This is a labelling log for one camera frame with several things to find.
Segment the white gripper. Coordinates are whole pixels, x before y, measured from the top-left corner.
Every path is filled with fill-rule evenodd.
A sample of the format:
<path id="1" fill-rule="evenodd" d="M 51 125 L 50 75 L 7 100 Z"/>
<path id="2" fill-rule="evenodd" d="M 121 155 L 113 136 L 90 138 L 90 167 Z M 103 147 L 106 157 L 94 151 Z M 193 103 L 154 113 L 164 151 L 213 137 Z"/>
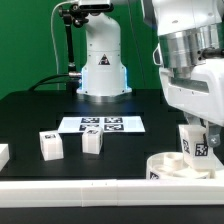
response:
<path id="1" fill-rule="evenodd" d="M 205 83 L 208 90 L 172 84 L 172 72 L 159 68 L 165 99 L 170 106 L 207 120 L 206 140 L 210 147 L 221 144 L 220 132 L 224 126 L 224 61 L 207 61 L 191 72 L 193 83 Z"/>

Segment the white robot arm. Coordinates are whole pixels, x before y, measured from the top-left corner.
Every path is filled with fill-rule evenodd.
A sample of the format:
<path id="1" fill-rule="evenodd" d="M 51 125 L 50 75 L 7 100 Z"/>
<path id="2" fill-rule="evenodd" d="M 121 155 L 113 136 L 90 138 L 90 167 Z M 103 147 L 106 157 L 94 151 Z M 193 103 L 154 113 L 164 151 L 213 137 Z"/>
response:
<path id="1" fill-rule="evenodd" d="M 126 0 L 79 0 L 87 18 L 87 62 L 80 94 L 129 93 L 120 59 L 120 26 L 105 15 Z M 153 52 L 167 103 L 187 122 L 205 126 L 204 140 L 220 144 L 224 127 L 224 0 L 141 0 L 143 21 L 157 30 Z"/>

